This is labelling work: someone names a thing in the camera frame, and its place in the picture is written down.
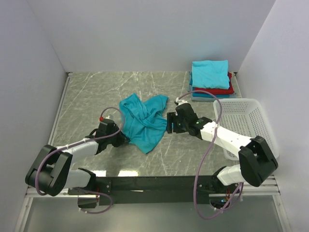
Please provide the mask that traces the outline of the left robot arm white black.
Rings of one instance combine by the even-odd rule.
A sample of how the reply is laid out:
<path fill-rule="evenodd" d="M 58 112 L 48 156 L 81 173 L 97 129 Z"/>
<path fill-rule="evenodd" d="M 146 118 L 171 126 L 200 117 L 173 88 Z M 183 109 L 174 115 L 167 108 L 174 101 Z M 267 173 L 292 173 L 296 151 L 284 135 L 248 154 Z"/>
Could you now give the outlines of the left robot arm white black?
<path fill-rule="evenodd" d="M 113 120 L 101 119 L 98 128 L 78 142 L 61 147 L 43 146 L 26 174 L 25 183 L 40 195 L 56 196 L 67 188 L 95 191 L 96 174 L 84 168 L 71 170 L 71 165 L 101 153 L 108 145 L 119 147 L 128 141 Z"/>

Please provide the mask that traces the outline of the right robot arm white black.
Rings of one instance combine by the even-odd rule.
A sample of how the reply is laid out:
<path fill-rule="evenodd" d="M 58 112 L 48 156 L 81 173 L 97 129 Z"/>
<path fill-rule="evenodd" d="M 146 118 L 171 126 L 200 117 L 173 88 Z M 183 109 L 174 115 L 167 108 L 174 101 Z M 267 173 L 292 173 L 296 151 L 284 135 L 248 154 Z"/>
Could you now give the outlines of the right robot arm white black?
<path fill-rule="evenodd" d="M 240 135 L 209 118 L 198 117 L 189 103 L 178 104 L 175 112 L 167 114 L 167 132 L 187 132 L 235 155 L 239 160 L 238 165 L 223 167 L 214 175 L 224 186 L 247 182 L 259 187 L 279 166 L 263 137 Z"/>

